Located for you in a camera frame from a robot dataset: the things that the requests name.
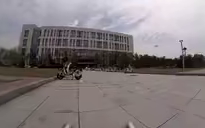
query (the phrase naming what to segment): overcast sky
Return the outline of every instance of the overcast sky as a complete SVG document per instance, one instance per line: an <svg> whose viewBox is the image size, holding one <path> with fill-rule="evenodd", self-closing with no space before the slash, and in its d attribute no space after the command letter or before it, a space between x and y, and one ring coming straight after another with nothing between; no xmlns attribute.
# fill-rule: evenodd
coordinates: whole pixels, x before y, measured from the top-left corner
<svg viewBox="0 0 205 128"><path fill-rule="evenodd" d="M18 45L22 24L128 33L135 52L167 57L183 39L188 53L205 54L205 0L0 0L0 46Z"/></svg>

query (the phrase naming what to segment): building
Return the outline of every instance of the building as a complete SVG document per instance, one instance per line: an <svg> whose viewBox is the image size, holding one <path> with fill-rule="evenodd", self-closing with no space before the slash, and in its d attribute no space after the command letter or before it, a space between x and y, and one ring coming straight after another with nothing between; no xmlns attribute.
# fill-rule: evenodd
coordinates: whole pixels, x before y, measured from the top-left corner
<svg viewBox="0 0 205 128"><path fill-rule="evenodd" d="M100 53L133 53L133 36L91 28L23 25L20 51L24 56L50 57L61 62L75 53L79 63L93 64Z"/></svg>

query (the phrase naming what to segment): pavement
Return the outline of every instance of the pavement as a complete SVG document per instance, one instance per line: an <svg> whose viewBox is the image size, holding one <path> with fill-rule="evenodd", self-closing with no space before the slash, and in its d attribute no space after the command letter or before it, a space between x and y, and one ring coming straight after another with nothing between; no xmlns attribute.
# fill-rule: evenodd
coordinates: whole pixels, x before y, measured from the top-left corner
<svg viewBox="0 0 205 128"><path fill-rule="evenodd" d="M0 128L205 128L205 77L84 72L0 106Z"/></svg>
<svg viewBox="0 0 205 128"><path fill-rule="evenodd" d="M187 72L179 72L176 75L181 75L181 76L205 76L205 69L193 70L193 71L187 71Z"/></svg>
<svg viewBox="0 0 205 128"><path fill-rule="evenodd" d="M51 81L54 81L53 77L45 79L0 75L0 105Z"/></svg>

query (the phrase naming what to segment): curb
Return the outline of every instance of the curb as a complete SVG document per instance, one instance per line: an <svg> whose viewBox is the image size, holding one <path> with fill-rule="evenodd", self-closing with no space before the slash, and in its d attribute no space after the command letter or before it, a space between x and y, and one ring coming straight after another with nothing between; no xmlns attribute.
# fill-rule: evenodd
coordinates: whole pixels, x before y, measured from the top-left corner
<svg viewBox="0 0 205 128"><path fill-rule="evenodd" d="M17 89L13 89L10 91L0 93L0 105L5 104L6 102L8 102L8 101L20 96L20 95L23 95L29 91L32 91L32 90L34 90L34 89L36 89L44 84L50 83L50 82L55 81L55 80L56 80L55 77L51 77L48 79L43 79L40 81L32 82L30 84L27 84L25 87L20 87Z"/></svg>

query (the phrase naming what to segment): pole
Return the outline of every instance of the pole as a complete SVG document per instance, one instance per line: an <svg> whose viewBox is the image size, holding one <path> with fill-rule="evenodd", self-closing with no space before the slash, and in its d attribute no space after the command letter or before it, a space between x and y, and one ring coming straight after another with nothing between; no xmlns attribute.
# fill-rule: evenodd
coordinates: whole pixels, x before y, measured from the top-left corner
<svg viewBox="0 0 205 128"><path fill-rule="evenodd" d="M182 52L182 71L184 71L185 63L184 63L184 47L183 47L183 40L179 41L181 43L181 52Z"/></svg>

